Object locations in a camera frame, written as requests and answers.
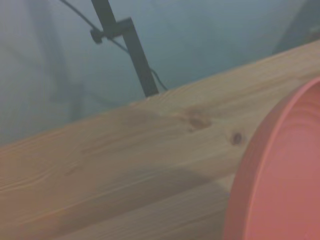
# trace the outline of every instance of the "teal wall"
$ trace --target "teal wall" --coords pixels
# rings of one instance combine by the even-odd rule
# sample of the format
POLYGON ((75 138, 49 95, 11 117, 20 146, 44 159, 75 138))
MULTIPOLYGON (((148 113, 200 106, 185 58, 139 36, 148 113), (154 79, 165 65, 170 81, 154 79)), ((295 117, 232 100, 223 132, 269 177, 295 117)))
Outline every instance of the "teal wall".
MULTIPOLYGON (((69 1, 100 26, 91 1, 69 1)), ((117 20, 132 17, 168 88, 269 56, 304 2, 110 0, 117 20)), ((0 144, 70 122, 57 80, 83 83, 99 100, 85 97, 83 117, 144 98, 126 53, 96 45, 89 31, 58 0, 0 0, 0 144)))

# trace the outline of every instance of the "black cable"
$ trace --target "black cable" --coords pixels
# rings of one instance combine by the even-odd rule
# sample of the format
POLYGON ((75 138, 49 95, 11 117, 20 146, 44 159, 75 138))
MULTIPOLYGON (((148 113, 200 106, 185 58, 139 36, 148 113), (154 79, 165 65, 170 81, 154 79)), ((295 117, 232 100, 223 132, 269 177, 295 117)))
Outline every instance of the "black cable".
MULTIPOLYGON (((119 48, 121 48, 124 52, 129 54, 128 49, 126 49, 124 46, 122 46, 119 42, 117 42, 116 40, 113 40, 113 39, 111 39, 110 41, 113 42, 115 45, 117 45, 119 48)), ((152 74, 154 75, 154 77, 156 78, 156 80, 158 81, 158 83, 161 85, 161 87, 164 90, 168 91, 168 88, 160 80, 160 77, 159 77, 158 73, 154 69, 152 69, 151 67, 150 67, 150 70, 151 70, 152 74)))
MULTIPOLYGON (((65 4, 67 7, 69 7, 72 11, 74 11, 80 18, 82 18, 90 27, 92 27, 94 30, 99 31, 102 33, 101 30, 99 30, 99 28, 97 28, 97 26, 95 26, 85 15, 83 15, 77 8, 75 8, 71 3, 69 3, 66 0, 60 0, 60 2, 62 2, 63 4, 65 4)), ((124 52, 126 52, 127 54, 129 54, 128 49, 126 49, 124 46, 122 46, 119 42, 117 42, 116 40, 110 39, 111 42, 113 42, 115 45, 117 45, 120 49, 122 49, 124 52)), ((150 67, 150 70, 152 72, 152 74, 155 76, 156 80, 158 81, 158 83, 161 85, 161 87, 164 90, 168 90, 168 88, 164 85, 164 83, 160 80, 159 75, 157 74, 157 72, 152 69, 150 67)))

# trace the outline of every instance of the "wood knot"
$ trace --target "wood knot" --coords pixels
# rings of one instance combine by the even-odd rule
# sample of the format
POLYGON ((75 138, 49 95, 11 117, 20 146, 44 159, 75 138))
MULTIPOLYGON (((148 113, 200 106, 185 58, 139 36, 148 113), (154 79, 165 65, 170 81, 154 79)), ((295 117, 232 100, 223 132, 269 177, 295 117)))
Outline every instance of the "wood knot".
POLYGON ((190 132, 206 129, 212 125, 210 117, 195 108, 186 109, 183 112, 175 114, 175 117, 188 123, 191 126, 190 132))
POLYGON ((188 122, 194 129, 205 129, 211 126, 210 119, 201 116, 192 116, 188 122))
POLYGON ((244 141, 244 137, 239 132, 234 133, 231 138, 232 145, 240 145, 243 141, 244 141))

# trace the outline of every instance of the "orange bowl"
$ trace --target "orange bowl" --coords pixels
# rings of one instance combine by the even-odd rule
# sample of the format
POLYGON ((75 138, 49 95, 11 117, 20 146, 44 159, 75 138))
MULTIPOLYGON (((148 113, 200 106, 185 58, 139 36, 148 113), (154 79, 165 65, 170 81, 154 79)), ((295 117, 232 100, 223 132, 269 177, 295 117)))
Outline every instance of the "orange bowl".
POLYGON ((230 193, 224 240, 320 240, 320 77, 260 124, 230 193))

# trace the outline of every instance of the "wooden table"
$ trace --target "wooden table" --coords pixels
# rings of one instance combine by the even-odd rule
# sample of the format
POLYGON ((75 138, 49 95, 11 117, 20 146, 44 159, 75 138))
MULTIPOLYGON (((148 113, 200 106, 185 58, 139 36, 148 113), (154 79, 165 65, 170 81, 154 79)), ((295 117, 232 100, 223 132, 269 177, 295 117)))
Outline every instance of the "wooden table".
POLYGON ((0 149, 1 240, 219 240, 256 127, 320 41, 0 149))

